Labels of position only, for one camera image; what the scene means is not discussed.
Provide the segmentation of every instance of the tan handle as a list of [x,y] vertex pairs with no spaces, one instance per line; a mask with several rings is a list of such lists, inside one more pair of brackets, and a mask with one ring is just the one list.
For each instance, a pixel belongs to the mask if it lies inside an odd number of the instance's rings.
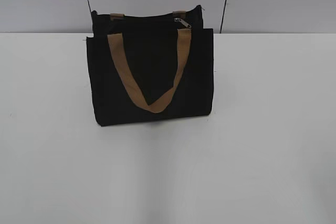
[[125,18],[125,14],[123,13],[111,13],[110,14],[111,21],[114,21],[115,19],[124,19],[124,18]]
[[184,67],[188,61],[191,43],[191,30],[177,30],[177,71],[174,78],[174,85],[151,105],[146,103],[141,89],[136,83],[128,66],[122,34],[108,35],[108,42],[114,66],[133,103],[136,106],[152,113],[162,112],[171,103],[176,88],[181,80]]
[[186,11],[185,10],[176,10],[173,12],[173,17],[174,18],[181,18],[185,19],[186,16]]

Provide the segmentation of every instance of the metal zipper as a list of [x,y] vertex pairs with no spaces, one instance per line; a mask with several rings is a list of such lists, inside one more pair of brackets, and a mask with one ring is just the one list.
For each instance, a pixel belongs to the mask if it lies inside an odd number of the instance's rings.
[[174,18],[175,22],[180,22],[182,25],[184,25],[186,28],[191,28],[191,25],[188,24],[186,21],[184,21],[181,18]]

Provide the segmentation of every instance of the black tote bag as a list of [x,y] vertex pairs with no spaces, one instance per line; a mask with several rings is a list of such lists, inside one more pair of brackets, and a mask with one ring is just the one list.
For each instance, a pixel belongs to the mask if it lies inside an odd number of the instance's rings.
[[92,101],[99,125],[210,114],[212,29],[135,26],[109,33],[87,38]]

